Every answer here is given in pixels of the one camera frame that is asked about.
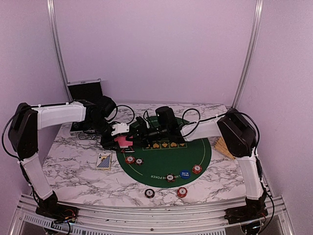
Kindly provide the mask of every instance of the red poker chip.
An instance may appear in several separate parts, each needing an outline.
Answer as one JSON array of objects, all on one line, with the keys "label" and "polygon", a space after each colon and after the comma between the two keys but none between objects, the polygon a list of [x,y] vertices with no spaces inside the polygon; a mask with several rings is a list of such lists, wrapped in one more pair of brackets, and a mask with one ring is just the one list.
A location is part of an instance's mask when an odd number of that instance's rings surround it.
[{"label": "red poker chip", "polygon": [[194,165],[194,167],[192,168],[192,172],[195,174],[199,174],[202,171],[202,166],[200,165]]},{"label": "red poker chip", "polygon": [[126,162],[127,164],[133,164],[135,161],[136,161],[136,159],[135,159],[133,156],[127,156],[127,157],[125,158],[125,162]]},{"label": "red poker chip", "polygon": [[177,190],[177,196],[180,197],[180,198],[183,198],[187,195],[187,189],[184,188],[184,187],[180,187],[178,190]]}]

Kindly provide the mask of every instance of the poker mat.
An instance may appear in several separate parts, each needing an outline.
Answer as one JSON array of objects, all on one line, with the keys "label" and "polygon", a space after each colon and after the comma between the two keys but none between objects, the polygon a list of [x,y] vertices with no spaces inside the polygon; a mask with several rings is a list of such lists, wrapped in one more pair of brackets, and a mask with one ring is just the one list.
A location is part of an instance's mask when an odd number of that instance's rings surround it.
[{"label": "poker mat", "polygon": [[[150,117],[153,126],[157,127],[157,117]],[[148,186],[157,188],[173,188],[188,184],[200,177],[209,166],[212,150],[208,139],[199,139],[184,144],[169,142],[163,139],[154,142],[153,146],[142,148],[133,146],[134,153],[117,152],[117,159],[123,170],[134,180]],[[141,158],[142,165],[135,163],[128,164],[125,159],[133,156],[135,159]],[[193,173],[194,165],[200,165],[202,171],[199,174]],[[181,171],[189,171],[190,178],[181,177]],[[168,182],[167,174],[174,174],[175,181]]]}]

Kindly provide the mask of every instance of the white marble tabletop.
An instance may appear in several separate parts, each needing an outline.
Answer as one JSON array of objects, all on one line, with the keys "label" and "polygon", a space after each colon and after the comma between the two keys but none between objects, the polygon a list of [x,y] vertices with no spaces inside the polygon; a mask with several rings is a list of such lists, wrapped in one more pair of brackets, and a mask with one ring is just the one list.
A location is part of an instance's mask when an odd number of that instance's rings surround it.
[{"label": "white marble tabletop", "polygon": [[[164,104],[128,104],[137,116],[154,110]],[[209,118],[226,111],[223,105],[212,104],[168,104],[175,116],[181,117],[184,110],[196,108],[201,118]],[[127,122],[131,111],[121,108],[117,121]],[[198,114],[190,111],[185,116],[188,121],[198,119]],[[119,165],[113,153],[110,171],[96,170],[100,153],[109,152],[100,145],[100,140],[79,140],[69,133],[71,123],[63,124],[44,161],[43,170],[48,182],[56,192],[59,201],[116,207],[158,207],[190,205],[227,200],[245,196],[246,189],[240,167],[212,149],[211,162],[198,179],[185,185],[188,194],[177,197],[177,188],[154,188],[139,183],[128,176]],[[144,191],[152,188],[156,195],[146,198]]]}]

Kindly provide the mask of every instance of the blue button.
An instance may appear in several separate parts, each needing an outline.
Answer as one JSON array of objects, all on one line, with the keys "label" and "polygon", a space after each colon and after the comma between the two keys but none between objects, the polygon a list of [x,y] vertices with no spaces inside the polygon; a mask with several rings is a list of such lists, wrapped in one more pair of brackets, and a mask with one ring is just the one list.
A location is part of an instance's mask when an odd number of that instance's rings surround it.
[{"label": "blue button", "polygon": [[190,171],[189,170],[182,170],[181,172],[180,172],[180,177],[182,178],[182,179],[189,179],[190,178],[190,176],[191,176],[191,173],[190,173]]}]

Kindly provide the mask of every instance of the table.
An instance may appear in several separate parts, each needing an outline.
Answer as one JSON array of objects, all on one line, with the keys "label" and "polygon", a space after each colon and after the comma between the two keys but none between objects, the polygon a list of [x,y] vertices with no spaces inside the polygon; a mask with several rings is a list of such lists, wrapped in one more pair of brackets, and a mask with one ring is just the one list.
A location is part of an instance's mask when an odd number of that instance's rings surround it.
[{"label": "table", "polygon": [[[154,114],[157,107],[168,105],[177,117],[184,110],[197,108],[201,118],[209,118],[226,112],[218,104],[127,104],[137,115],[148,110]],[[132,112],[126,109],[116,116],[117,121],[127,122]],[[188,112],[188,121],[198,119],[198,114]],[[177,188],[154,188],[141,184],[128,176],[118,163],[113,152],[111,171],[96,170],[96,161],[103,150],[99,140],[79,140],[69,133],[70,123],[63,124],[44,161],[43,170],[59,201],[113,207],[159,207],[192,205],[215,202],[245,196],[246,190],[240,167],[212,149],[209,167],[197,180],[185,185],[188,194],[178,198]],[[156,195],[149,199],[144,195],[152,188]]]}]

